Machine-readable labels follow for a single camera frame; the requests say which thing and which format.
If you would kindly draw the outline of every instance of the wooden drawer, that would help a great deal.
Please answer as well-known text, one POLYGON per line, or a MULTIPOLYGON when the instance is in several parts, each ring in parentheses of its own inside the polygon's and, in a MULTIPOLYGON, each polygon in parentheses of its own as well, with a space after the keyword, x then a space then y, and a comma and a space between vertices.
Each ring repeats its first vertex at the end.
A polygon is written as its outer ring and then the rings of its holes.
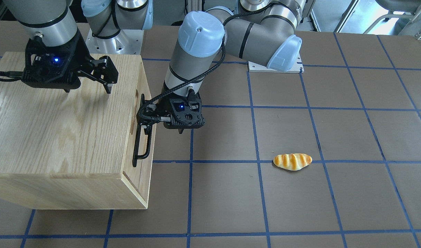
MULTIPOLYGON (((146 74, 139 55, 109 56, 119 71, 110 95, 83 78, 70 93, 0 82, 0 198, 33 209, 148 207, 153 142, 132 166, 139 97, 150 98, 146 74)), ((0 71, 23 68, 23 52, 0 62, 0 71)))

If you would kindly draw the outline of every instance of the blue tape line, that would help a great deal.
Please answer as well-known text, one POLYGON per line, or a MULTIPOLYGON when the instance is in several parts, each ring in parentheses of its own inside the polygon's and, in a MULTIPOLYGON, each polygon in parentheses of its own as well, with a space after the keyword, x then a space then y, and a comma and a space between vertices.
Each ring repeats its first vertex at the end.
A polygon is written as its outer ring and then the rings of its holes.
POLYGON ((262 172, 261 172, 261 163, 259 158, 259 145, 258 145, 258 136, 256 133, 256 121, 255 121, 255 113, 253 110, 253 95, 252 95, 252 87, 250 84, 250 74, 249 71, 247 73, 247 83, 249 86, 249 98, 250 98, 250 111, 252 114, 252 124, 253 124, 253 138, 255 140, 255 151, 256 151, 256 162, 258 166, 258 177, 259 177, 259 190, 261 191, 261 202, 262 202, 262 214, 264 215, 264 226, 265 226, 265 232, 267 233, 267 247, 271 248, 271 242, 270 242, 270 235, 269 233, 269 220, 267 218, 267 208, 265 206, 265 197, 264 197, 264 186, 262 184, 262 172))
MULTIPOLYGON (((417 107, 416 107, 416 105, 415 105, 414 101, 412 100, 411 95, 409 94, 409 92, 408 92, 408 90, 407 90, 407 88, 406 88, 406 86, 405 86, 405 84, 404 84, 404 82, 403 82, 403 80, 402 80, 402 78, 401 78, 401 76, 400 76, 400 74, 399 74, 398 70, 396 69, 396 66, 394 65, 394 63, 393 63, 393 61, 392 61, 392 59, 391 59, 390 55, 388 54, 387 49, 385 49, 385 46, 384 46, 384 44, 383 44, 382 40, 380 39, 379 35, 377 35, 377 39, 379 40, 379 43, 381 44, 382 49, 384 50, 385 54, 387 55, 388 60, 390 61, 391 65, 393 66, 393 69, 395 70, 395 72, 396 72, 396 74, 397 74, 397 76, 398 76, 398 78, 399 78, 399 80, 400 80, 400 82, 401 82, 401 84, 402 84, 402 87, 404 88, 404 90, 405 90, 405 92, 406 92, 406 94, 407 94, 407 96, 408 96, 408 98, 409 98, 409 100, 410 100, 411 104, 413 105, 414 109, 417 109, 417 107)), ((417 111, 417 115, 419 116, 419 119, 420 119, 420 121, 421 121, 421 114, 420 114, 420 112, 419 112, 419 111, 417 111)), ((401 198, 401 196, 400 196, 400 193, 399 193, 398 187, 397 187, 397 185, 396 185, 396 182, 394 181, 393 175, 391 174, 391 170, 390 170, 390 167, 388 166, 388 163, 385 163, 385 166, 386 166, 386 168, 387 168, 387 171, 388 171, 388 174, 389 174, 389 176, 390 176, 390 179, 391 179, 391 182, 392 182, 392 184, 393 184, 393 187, 394 187, 394 190, 395 190, 395 192, 396 192, 396 195, 398 196, 399 202, 400 202, 400 204, 401 204, 401 206, 402 206, 402 210, 403 210, 404 215, 405 215, 405 218, 406 218, 406 220, 407 220, 407 222, 408 222, 408 226, 409 226, 409 228, 411 229, 411 232, 412 232, 412 235, 413 235, 413 237, 414 237, 415 243, 416 243, 417 247, 418 247, 418 248, 420 248, 419 240, 417 239, 417 235, 415 234, 415 231, 414 231, 414 228, 413 228, 413 226, 412 226, 411 220, 410 220, 409 215, 408 215, 408 213, 407 213, 407 211, 406 211, 405 205, 404 205, 404 203, 403 203, 403 201, 402 201, 402 198, 401 198)))
MULTIPOLYGON (((409 98, 409 100, 410 100, 410 102, 411 102, 412 106, 414 107, 414 109, 415 109, 415 110, 417 110, 417 107, 416 107, 416 105, 415 105, 414 101, 412 100, 412 97, 411 97, 411 95, 409 94, 409 92, 408 92, 408 90, 407 90, 407 88, 406 88, 406 86, 405 86, 405 84, 404 84, 404 82, 403 82, 403 80, 402 80, 402 77, 400 76, 399 72, 397 71, 396 66, 394 65, 393 61, 392 61, 392 60, 391 60, 391 58, 390 58, 390 55, 388 55, 388 52, 387 52, 387 50, 385 49, 385 46, 383 45, 382 40, 380 39, 379 35, 377 36, 377 39, 379 40, 379 43, 381 44, 381 46, 382 46, 382 48, 383 48, 383 50, 384 50, 385 54, 387 55, 388 60, 390 61, 391 65, 393 66, 394 71, 395 71, 395 72, 396 72, 396 74, 398 75, 398 78, 399 78, 399 80, 400 80, 400 82, 401 82, 401 84, 402 84, 402 87, 404 88, 404 90, 405 90, 405 92, 406 92, 406 94, 407 94, 407 96, 408 96, 408 98, 409 98)), ((421 121, 421 114, 420 114, 420 112, 419 112, 419 111, 417 111, 417 115, 419 116, 419 119, 420 119, 420 121, 421 121)))
POLYGON ((25 235, 24 235, 24 238, 22 239, 22 243, 20 245, 20 248, 25 247, 26 239, 27 239, 27 236, 29 234, 29 229, 31 228, 32 220, 34 219, 35 213, 36 213, 35 209, 31 210, 31 215, 29 216, 28 224, 27 224, 26 229, 25 229, 25 235))
POLYGON ((109 238, 185 238, 187 236, 188 234, 111 234, 109 238))
POLYGON ((404 205, 404 203, 402 201, 401 195, 399 193, 399 190, 398 190, 398 187, 396 185, 396 182, 394 181, 393 174, 391 173, 391 169, 388 166, 388 163, 385 163, 385 167, 387 168, 388 175, 390 176, 391 183, 393 184, 393 187, 394 187, 394 191, 396 192, 396 196, 398 197, 398 200, 399 200, 399 202, 401 204, 402 211, 403 211, 403 213, 405 215, 405 218, 406 218, 406 221, 408 223, 409 229, 411 229, 412 235, 414 236, 414 240, 415 240, 415 243, 417 245, 417 248, 420 248, 419 240, 417 239, 417 235, 415 234, 415 230, 412 227, 411 220, 409 219, 408 212, 406 211, 405 205, 404 205))
POLYGON ((187 164, 190 160, 152 160, 154 164, 169 164, 169 163, 182 163, 187 164))
POLYGON ((257 160, 194 160, 194 163, 206 163, 206 164, 230 164, 230 163, 257 163, 257 160))
POLYGON ((371 131, 373 132, 374 138, 376 139, 379 151, 382 155, 382 159, 385 161, 385 155, 383 154, 382 147, 380 146, 380 143, 379 143, 379 139, 377 138, 376 132, 374 131, 373 123, 371 123, 370 116, 368 115, 368 112, 365 110, 365 104, 363 103, 363 100, 362 100, 362 97, 360 95, 359 89, 357 88, 356 81, 354 80, 353 74, 351 73, 351 70, 350 70, 349 65, 347 63, 347 60, 345 59, 345 55, 344 55, 344 52, 342 51, 341 44, 339 44, 338 37, 336 36, 336 33, 333 33, 333 36, 336 40, 336 43, 338 44, 338 48, 339 48, 339 51, 341 52, 342 58, 344 59, 344 63, 347 66, 347 69, 349 71, 351 80, 353 82, 354 88, 355 88, 356 93, 357 93, 357 96, 359 97, 360 104, 362 105, 362 108, 364 109, 363 111, 365 112, 365 116, 368 120, 368 124, 370 125, 370 128, 371 128, 371 131))
MULTIPOLYGON (((411 233, 410 229, 383 229, 383 230, 350 230, 343 231, 344 234, 397 234, 411 233)), ((340 231, 312 231, 312 232, 213 232, 208 234, 110 234, 109 239, 118 238, 184 238, 191 237, 239 237, 239 236, 297 236, 297 235, 332 235, 341 234, 340 231)), ((56 234, 56 235, 0 235, 0 239, 89 239, 105 238, 106 235, 77 235, 77 234, 56 234)))
MULTIPOLYGON (((318 144, 319 155, 321 156, 321 159, 324 160, 324 154, 322 153, 321 142, 319 141, 318 130, 317 130, 316 124, 314 122, 313 113, 311 112, 311 109, 310 109, 310 102, 308 101, 307 90, 305 89, 305 84, 304 84, 304 79, 302 77, 302 72, 299 73, 299 77, 300 77, 300 80, 301 80, 302 89, 304 91, 305 101, 307 103, 307 107, 309 107, 308 113, 310 114, 310 119, 311 119, 311 124, 313 126, 314 136, 316 137, 316 143, 318 144)), ((334 197, 333 187, 331 185, 330 176, 329 176, 328 170, 327 170, 327 165, 325 165, 325 163, 323 162, 322 166, 324 167, 325 177, 327 178, 328 188, 330 190, 330 195, 331 195, 331 199, 332 199, 332 202, 333 202, 334 211, 336 213, 336 218, 338 220, 338 226, 339 226, 339 230, 340 230, 340 233, 341 233, 342 242, 344 244, 344 248, 347 248, 348 247, 347 246, 347 240, 345 239, 345 235, 343 233, 344 230, 342 228, 341 217, 339 215, 338 205, 336 204, 336 199, 334 197)))
POLYGON ((113 217, 113 215, 114 215, 114 210, 111 209, 109 211, 108 226, 106 227, 106 235, 104 237, 103 248, 107 248, 108 247, 108 238, 109 238, 109 232, 111 231, 111 224, 112 224, 112 217, 113 217))
POLYGON ((417 68, 417 69, 415 69, 415 68, 396 68, 396 69, 402 70, 402 71, 421 71, 421 68, 420 69, 419 68, 417 68))
MULTIPOLYGON (((251 106, 246 105, 203 105, 203 108, 234 108, 247 109, 251 106)), ((337 108, 337 107, 303 107, 303 106, 253 106, 254 109, 290 109, 290 110, 368 110, 368 111, 398 111, 398 112, 417 112, 419 109, 413 108, 337 108)))
MULTIPOLYGON (((153 163, 158 164, 168 164, 168 163, 189 163, 189 160, 154 160, 153 163)), ((202 164, 235 164, 235 163, 257 163, 257 160, 193 160, 193 163, 202 163, 202 164)), ((259 160, 260 163, 271 163, 271 160, 259 160)), ((389 164, 421 164, 421 161, 400 161, 400 160, 392 160, 386 161, 389 164)), ((313 164, 321 164, 321 163, 361 163, 361 164, 385 164, 383 160, 313 160, 311 163, 313 164)))
POLYGON ((187 243, 190 248, 190 229, 192 225, 192 176, 193 176, 193 129, 190 131, 190 154, 189 154, 189 196, 187 203, 187 243))
MULTIPOLYGON (((371 67, 371 66, 343 66, 343 65, 323 65, 323 64, 304 64, 307 67, 327 67, 327 68, 351 68, 351 69, 375 69, 375 70, 393 70, 389 67, 371 67)), ((403 71, 421 71, 421 68, 396 68, 403 71)))

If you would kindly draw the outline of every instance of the bread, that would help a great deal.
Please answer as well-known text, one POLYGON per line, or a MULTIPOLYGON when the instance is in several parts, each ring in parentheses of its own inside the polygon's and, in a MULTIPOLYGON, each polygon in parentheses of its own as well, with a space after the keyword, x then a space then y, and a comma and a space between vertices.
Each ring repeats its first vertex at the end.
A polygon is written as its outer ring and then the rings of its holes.
POLYGON ((298 171, 307 165, 310 165, 312 158, 303 153, 292 153, 292 154, 282 154, 278 155, 273 159, 273 163, 289 171, 298 171))

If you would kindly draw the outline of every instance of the aluminum base plate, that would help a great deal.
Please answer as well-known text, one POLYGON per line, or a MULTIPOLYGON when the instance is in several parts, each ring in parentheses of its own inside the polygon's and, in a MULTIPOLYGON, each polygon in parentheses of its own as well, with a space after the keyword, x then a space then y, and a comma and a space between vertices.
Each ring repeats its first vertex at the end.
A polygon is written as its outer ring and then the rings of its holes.
MULTIPOLYGON (((122 30, 128 36, 128 38, 133 42, 131 45, 125 49, 121 49, 113 54, 134 54, 140 55, 141 46, 143 45, 143 36, 144 30, 122 30)), ((104 53, 97 49, 95 38, 92 37, 92 30, 89 30, 88 38, 86 38, 86 46, 90 53, 104 53)))
POLYGON ((257 63, 253 63, 249 61, 249 72, 273 72, 273 73, 300 73, 302 70, 302 73, 304 73, 304 66, 302 64, 301 55, 298 54, 298 57, 296 61, 294 62, 294 65, 288 72, 280 72, 274 69, 268 69, 265 66, 262 66, 257 63))

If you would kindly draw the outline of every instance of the black cable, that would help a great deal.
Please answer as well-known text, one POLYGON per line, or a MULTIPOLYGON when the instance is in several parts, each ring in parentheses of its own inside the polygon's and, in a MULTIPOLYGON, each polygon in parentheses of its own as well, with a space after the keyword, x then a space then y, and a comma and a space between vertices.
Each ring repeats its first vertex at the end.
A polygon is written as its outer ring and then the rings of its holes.
MULTIPOLYGON (((256 11, 253 11, 253 12, 244 13, 244 14, 236 14, 236 15, 230 16, 228 19, 226 19, 223 22, 223 25, 226 26, 226 24, 229 21, 231 21, 231 20, 233 20, 235 18, 238 18, 238 17, 247 16, 247 15, 250 16, 252 14, 259 14, 259 13, 265 11, 267 8, 270 8, 271 6, 276 5, 276 4, 279 4, 279 3, 269 3, 267 6, 265 6, 262 9, 259 9, 259 10, 256 10, 256 11)), ((225 45, 224 45, 224 37, 223 37, 223 41, 221 43, 221 58, 220 58, 220 60, 214 66, 212 66, 207 71, 201 73, 200 75, 192 78, 191 80, 187 80, 184 83, 179 84, 179 85, 175 86, 174 88, 171 88, 171 89, 169 89, 169 90, 167 90, 167 91, 165 91, 165 92, 157 95, 156 97, 152 98, 151 100, 146 101, 141 106, 140 110, 144 110, 148 105, 153 104, 156 100, 160 100, 160 99, 162 99, 162 98, 164 98, 164 97, 172 94, 174 91, 177 91, 177 90, 179 90, 179 89, 181 89, 181 88, 189 85, 190 83, 198 83, 202 78, 206 77, 211 72, 215 71, 218 68, 218 66, 220 66, 223 63, 223 61, 224 61, 225 58, 226 58, 226 48, 225 48, 225 45)), ((143 112, 141 113, 141 117, 143 117, 145 119, 152 120, 152 121, 159 121, 160 120, 159 117, 157 118, 157 117, 153 117, 153 116, 146 116, 146 115, 143 114, 143 112)))
MULTIPOLYGON (((144 111, 144 109, 146 109, 146 107, 148 106, 148 105, 150 105, 150 104, 153 104, 153 102, 155 102, 156 100, 160 100, 160 99, 162 99, 162 98, 164 98, 164 97, 166 97, 166 96, 168 96, 168 95, 170 95, 170 94, 172 94, 174 91, 177 91, 177 90, 179 90, 179 89, 181 89, 181 88, 183 88, 183 87, 185 87, 185 86, 187 86, 187 85, 189 85, 189 84, 191 84, 191 83, 198 83, 202 78, 204 78, 204 77, 206 77, 207 75, 209 75, 211 72, 213 72, 213 71, 215 71, 217 68, 218 68, 218 66, 220 66, 222 63, 223 63, 223 61, 224 61, 224 59, 226 58, 226 48, 225 48, 225 46, 224 46, 224 37, 223 37, 223 42, 221 43, 221 58, 220 58, 220 60, 214 65, 214 66, 212 66, 210 69, 208 69, 207 71, 205 71, 205 72, 203 72, 203 73, 201 73, 200 75, 198 75, 198 76, 196 76, 196 77, 194 77, 194 78, 192 78, 191 80, 187 80, 187 81, 185 81, 184 83, 182 83, 182 84, 179 84, 179 85, 177 85, 177 86, 175 86, 174 88, 171 88, 171 89, 169 89, 169 90, 167 90, 167 91, 165 91, 165 92, 163 92, 163 93, 161 93, 161 94, 159 94, 159 95, 157 95, 156 97, 154 97, 154 98, 152 98, 151 100, 148 100, 148 101, 146 101, 142 106, 141 106, 141 108, 140 108, 140 110, 142 110, 142 111, 144 111)), ((152 121, 159 121, 159 118, 158 117, 154 117, 154 116, 146 116, 146 115, 144 115, 144 113, 143 112, 141 112, 141 117, 143 117, 144 119, 148 119, 148 120, 152 120, 152 121)))
POLYGON ((0 72, 0 82, 16 82, 18 80, 22 79, 22 73, 23 72, 0 72))
POLYGON ((116 5, 116 0, 112 0, 111 1, 111 13, 109 13, 108 19, 106 19, 106 22, 104 22, 103 25, 100 27, 100 31, 98 33, 95 34, 94 32, 92 32, 92 37, 97 37, 97 35, 99 35, 99 34, 101 34, 103 32, 103 29, 106 27, 106 25, 108 24, 108 22, 111 19, 111 17, 113 17, 112 16, 113 15, 112 12, 115 10, 115 8, 113 8, 113 6, 115 7, 115 5, 116 5))
POLYGON ((184 15, 186 16, 189 12, 187 11, 187 0, 184 0, 184 15))

